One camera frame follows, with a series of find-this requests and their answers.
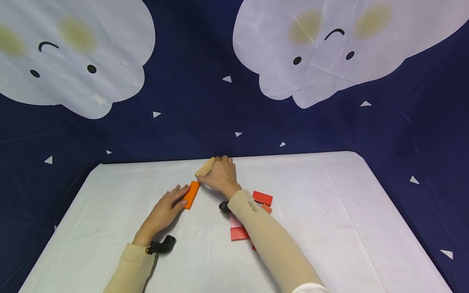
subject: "beige wooden block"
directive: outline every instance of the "beige wooden block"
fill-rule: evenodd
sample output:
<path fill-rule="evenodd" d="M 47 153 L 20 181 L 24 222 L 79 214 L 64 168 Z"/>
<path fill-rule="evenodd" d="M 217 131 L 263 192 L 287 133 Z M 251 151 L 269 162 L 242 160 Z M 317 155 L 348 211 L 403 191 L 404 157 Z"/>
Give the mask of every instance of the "beige wooden block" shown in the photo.
<path fill-rule="evenodd" d="M 212 157 L 208 161 L 205 162 L 205 164 L 196 172 L 195 176 L 204 176 L 207 175 L 208 172 L 212 169 L 213 162 L 215 161 L 215 158 Z"/>

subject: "dark blue fabric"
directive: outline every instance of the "dark blue fabric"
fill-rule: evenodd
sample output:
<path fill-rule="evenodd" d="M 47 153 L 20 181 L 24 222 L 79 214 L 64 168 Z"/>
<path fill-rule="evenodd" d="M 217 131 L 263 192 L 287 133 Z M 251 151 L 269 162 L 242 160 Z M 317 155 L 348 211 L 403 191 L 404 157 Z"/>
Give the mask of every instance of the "dark blue fabric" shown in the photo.
<path fill-rule="evenodd" d="M 300 109 L 265 97 L 236 58 L 241 0 L 197 2 L 146 2 L 157 38 L 145 85 L 104 118 L 0 96 L 0 292 L 19 290 L 70 185 L 97 163 L 338 150 L 367 161 L 451 288 L 469 292 L 469 24 L 390 75 Z"/>

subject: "black wrist strap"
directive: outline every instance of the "black wrist strap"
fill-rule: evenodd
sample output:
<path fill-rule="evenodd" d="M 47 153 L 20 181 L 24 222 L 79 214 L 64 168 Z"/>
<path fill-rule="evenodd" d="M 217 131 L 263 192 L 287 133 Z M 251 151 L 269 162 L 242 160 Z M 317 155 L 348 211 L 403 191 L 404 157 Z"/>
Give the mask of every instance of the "black wrist strap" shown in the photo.
<path fill-rule="evenodd" d="M 155 253 L 168 253 L 173 250 L 173 247 L 176 243 L 176 238 L 171 235 L 166 236 L 163 243 L 159 243 L 156 241 L 152 241 L 150 247 L 148 248 L 147 254 L 155 254 Z"/>
<path fill-rule="evenodd" d="M 218 206 L 220 211 L 222 211 L 225 215 L 229 215 L 231 213 L 230 209 L 228 208 L 228 202 L 222 202 Z"/>

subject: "white table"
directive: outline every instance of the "white table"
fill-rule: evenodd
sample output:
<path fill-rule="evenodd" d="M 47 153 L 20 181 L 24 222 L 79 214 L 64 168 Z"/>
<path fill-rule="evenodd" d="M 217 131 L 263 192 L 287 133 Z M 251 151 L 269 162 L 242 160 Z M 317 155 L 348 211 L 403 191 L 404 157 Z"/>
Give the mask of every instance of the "white table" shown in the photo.
<path fill-rule="evenodd" d="M 88 176 L 21 293 L 101 293 L 126 242 L 158 199 L 203 160 L 99 165 Z M 451 292 L 365 161 L 352 152 L 235 158 L 238 181 L 273 196 L 333 293 Z M 168 231 L 146 292 L 278 292 L 249 240 L 230 240 L 220 194 L 201 187 Z"/>

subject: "forearm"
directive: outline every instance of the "forearm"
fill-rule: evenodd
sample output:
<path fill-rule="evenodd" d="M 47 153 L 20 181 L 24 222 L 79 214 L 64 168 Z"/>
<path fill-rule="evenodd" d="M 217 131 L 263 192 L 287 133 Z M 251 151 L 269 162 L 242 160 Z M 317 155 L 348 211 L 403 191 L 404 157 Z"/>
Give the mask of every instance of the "forearm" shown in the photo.
<path fill-rule="evenodd" d="M 288 232 L 246 190 L 238 191 L 228 207 L 246 228 L 259 256 L 282 292 L 322 281 Z"/>
<path fill-rule="evenodd" d="M 127 244 L 119 265 L 103 293 L 142 293 L 151 273 L 154 255 L 145 252 L 146 247 Z"/>

